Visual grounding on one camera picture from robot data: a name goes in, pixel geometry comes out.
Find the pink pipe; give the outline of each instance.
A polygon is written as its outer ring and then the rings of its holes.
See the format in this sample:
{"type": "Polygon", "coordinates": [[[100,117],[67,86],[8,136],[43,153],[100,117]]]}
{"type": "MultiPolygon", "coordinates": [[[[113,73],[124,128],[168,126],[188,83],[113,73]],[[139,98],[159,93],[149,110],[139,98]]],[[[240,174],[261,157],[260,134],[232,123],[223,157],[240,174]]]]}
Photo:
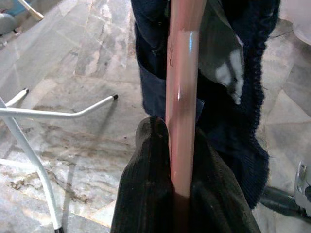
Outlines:
{"type": "Polygon", "coordinates": [[[166,123],[174,186],[174,232],[188,232],[194,153],[199,30],[206,0],[172,0],[166,123]]]}

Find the navy blue fabric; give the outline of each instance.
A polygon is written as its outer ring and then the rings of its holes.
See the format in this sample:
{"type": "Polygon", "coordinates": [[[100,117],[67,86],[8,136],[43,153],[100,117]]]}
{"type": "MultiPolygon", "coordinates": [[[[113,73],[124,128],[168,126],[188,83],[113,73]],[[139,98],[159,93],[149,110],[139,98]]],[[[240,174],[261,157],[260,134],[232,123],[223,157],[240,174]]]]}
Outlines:
{"type": "MultiPolygon", "coordinates": [[[[197,126],[232,169],[250,208],[254,208],[269,171],[269,156],[255,139],[263,94],[258,75],[252,73],[252,66],[260,66],[254,49],[258,31],[262,28],[259,20],[262,12],[265,15],[277,13],[279,0],[222,0],[222,4],[231,27],[244,43],[245,76],[241,104],[233,102],[224,86],[208,81],[199,72],[197,126]]],[[[164,12],[168,1],[132,0],[132,6],[136,18],[136,52],[143,107],[149,115],[165,119],[169,19],[164,12]]],[[[263,34],[271,32],[276,24],[275,17],[268,19],[268,23],[269,31],[263,34]]]]}

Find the white metal rod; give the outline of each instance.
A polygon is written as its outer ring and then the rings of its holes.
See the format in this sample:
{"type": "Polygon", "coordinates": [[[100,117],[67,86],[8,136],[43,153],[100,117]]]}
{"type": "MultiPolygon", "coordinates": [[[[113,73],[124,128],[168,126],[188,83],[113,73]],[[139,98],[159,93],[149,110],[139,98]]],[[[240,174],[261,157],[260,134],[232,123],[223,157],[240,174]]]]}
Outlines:
{"type": "Polygon", "coordinates": [[[43,119],[72,119],[82,117],[89,114],[96,109],[102,107],[106,103],[116,100],[118,95],[109,96],[96,104],[77,113],[60,113],[50,111],[39,111],[32,109],[19,109],[19,108],[0,108],[0,117],[27,117],[27,118],[43,118],[43,119]]]}
{"type": "Polygon", "coordinates": [[[11,99],[9,102],[7,102],[5,104],[5,106],[8,108],[8,107],[11,107],[12,105],[16,104],[22,98],[24,98],[28,94],[28,92],[29,92],[29,90],[27,88],[24,88],[16,96],[14,96],[13,99],[11,99]]]}
{"type": "Polygon", "coordinates": [[[32,164],[28,163],[21,163],[13,160],[8,160],[8,159],[0,159],[0,164],[7,165],[7,166],[15,166],[19,167],[22,169],[27,169],[31,171],[36,171],[35,167],[32,164]]]}
{"type": "MultiPolygon", "coordinates": [[[[1,97],[0,97],[0,108],[6,108],[5,103],[3,102],[1,97]]],[[[61,228],[60,221],[58,221],[56,217],[56,202],[46,170],[44,169],[42,163],[40,162],[34,150],[31,148],[28,140],[26,139],[24,133],[19,128],[15,119],[13,119],[12,117],[3,117],[3,120],[4,123],[7,125],[7,127],[9,128],[9,130],[11,131],[11,133],[13,134],[13,136],[15,137],[15,139],[17,140],[17,142],[21,145],[21,147],[25,151],[25,154],[28,156],[33,166],[36,167],[37,173],[42,182],[43,190],[47,198],[47,203],[51,214],[51,220],[54,229],[56,230],[61,228]]]]}

